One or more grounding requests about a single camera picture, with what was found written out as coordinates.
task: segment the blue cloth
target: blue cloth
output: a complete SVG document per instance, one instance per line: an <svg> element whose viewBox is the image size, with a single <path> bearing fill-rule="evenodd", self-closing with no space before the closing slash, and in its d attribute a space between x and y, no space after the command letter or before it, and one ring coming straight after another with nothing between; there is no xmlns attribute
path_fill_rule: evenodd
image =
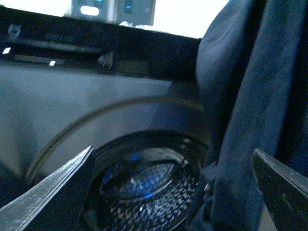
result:
<svg viewBox="0 0 308 231"><path fill-rule="evenodd" d="M202 39L196 75L212 141L205 169L218 163L214 180L199 184L186 221L189 230L258 230L263 200L251 156L255 148L272 156L279 152L306 4L230 0ZM296 162L291 156L288 163ZM207 178L205 170L201 179ZM211 190L204 193L207 182Z"/></svg>

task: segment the metal surface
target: metal surface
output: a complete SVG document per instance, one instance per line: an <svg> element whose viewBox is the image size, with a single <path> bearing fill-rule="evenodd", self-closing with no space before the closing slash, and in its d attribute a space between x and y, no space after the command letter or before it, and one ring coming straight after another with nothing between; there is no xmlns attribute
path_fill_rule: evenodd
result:
<svg viewBox="0 0 308 231"><path fill-rule="evenodd" d="M92 180L95 163L94 156L91 156L92 151L88 147L42 182L1 208L1 230L64 231L74 228ZM61 218L63 211L65 222Z"/></svg>
<svg viewBox="0 0 308 231"><path fill-rule="evenodd" d="M260 149L252 166L277 230L308 230L308 179Z"/></svg>
<svg viewBox="0 0 308 231"><path fill-rule="evenodd" d="M169 231L186 217L207 146L170 130L136 132L96 151L85 230Z"/></svg>
<svg viewBox="0 0 308 231"><path fill-rule="evenodd" d="M143 200L119 202L102 200L102 231L167 231L177 227L186 216L197 180L186 169L178 171L170 184Z"/></svg>

